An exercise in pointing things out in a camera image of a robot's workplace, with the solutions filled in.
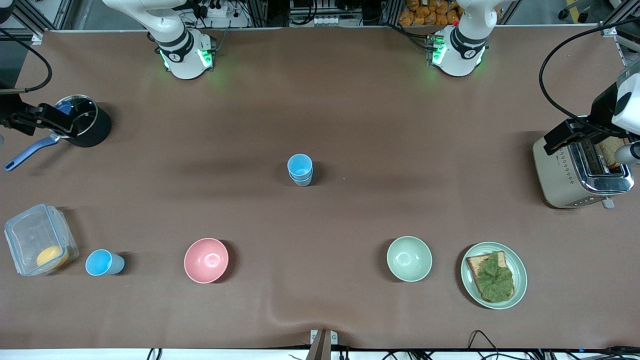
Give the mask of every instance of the tabletop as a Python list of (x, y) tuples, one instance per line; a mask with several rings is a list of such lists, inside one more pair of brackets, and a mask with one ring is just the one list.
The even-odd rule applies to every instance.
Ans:
[[(497, 28), (465, 78), (428, 68), (391, 29), (230, 31), (192, 81), (164, 71), (144, 33), (47, 33), (37, 49), (53, 80), (23, 99), (89, 95), (114, 126), (96, 147), (63, 142), (1, 175), (0, 220), (55, 206), (80, 256), (22, 277), (0, 244), (0, 347), (282, 347), (317, 328), (360, 348), (466, 347), (474, 329), (500, 348), (637, 342), (640, 193), (611, 211), (552, 209), (533, 164), (533, 143), (564, 120), (540, 65), (583, 29)], [(548, 90), (585, 113), (621, 69), (614, 40), (589, 35), (549, 63)], [(19, 85), (44, 76), (29, 55)], [(2, 134), (3, 163), (46, 136)], [(314, 160), (306, 188), (287, 175), (297, 152)], [(386, 266), (403, 235), (433, 253), (420, 282)], [(231, 264), (203, 285), (182, 262), (206, 237)], [(460, 283), (482, 241), (526, 266), (511, 309), (481, 307)], [(101, 248), (124, 255), (122, 275), (85, 272)]]

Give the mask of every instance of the pile of bread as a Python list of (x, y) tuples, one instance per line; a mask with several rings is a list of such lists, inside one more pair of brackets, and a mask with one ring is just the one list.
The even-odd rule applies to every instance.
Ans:
[[(398, 23), (410, 25), (448, 25), (460, 20), (464, 10), (456, 1), (405, 0), (406, 10), (400, 13)], [(500, 8), (495, 7), (500, 18)]]

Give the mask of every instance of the container lid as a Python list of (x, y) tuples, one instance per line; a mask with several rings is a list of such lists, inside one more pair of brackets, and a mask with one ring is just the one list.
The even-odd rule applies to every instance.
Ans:
[(68, 254), (68, 227), (58, 210), (38, 204), (9, 219), (4, 236), (18, 273), (38, 275), (56, 267)]

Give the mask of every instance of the toast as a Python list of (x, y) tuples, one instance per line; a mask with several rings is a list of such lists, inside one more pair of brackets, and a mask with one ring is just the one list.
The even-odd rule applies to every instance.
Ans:
[[(484, 261), (490, 257), (491, 257), (491, 254), (485, 254), (485, 255), (478, 255), (478, 256), (472, 256), (470, 258), (467, 258), (467, 264), (469, 264), (469, 268), (471, 269), (471, 274), (474, 275), (474, 281), (476, 282), (476, 286), (478, 283), (478, 273), (482, 269)], [(504, 257), (504, 251), (498, 251), (498, 266), (501, 268), (507, 267), (507, 259)], [(509, 299), (513, 297), (513, 294), (515, 294), (514, 286), (511, 287), (511, 294), (509, 295)], [(487, 299), (486, 297), (484, 297), (482, 292), (480, 292), (480, 296), (482, 296), (484, 301), (493, 302)]]

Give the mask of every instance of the toaster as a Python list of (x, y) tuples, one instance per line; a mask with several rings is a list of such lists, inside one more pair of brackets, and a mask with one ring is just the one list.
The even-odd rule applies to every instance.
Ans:
[(547, 155), (545, 144), (543, 137), (533, 145), (533, 158), (545, 199), (555, 208), (575, 209), (602, 202), (605, 209), (612, 209), (611, 198), (634, 185), (629, 167), (609, 169), (589, 139), (571, 143), (553, 155)]

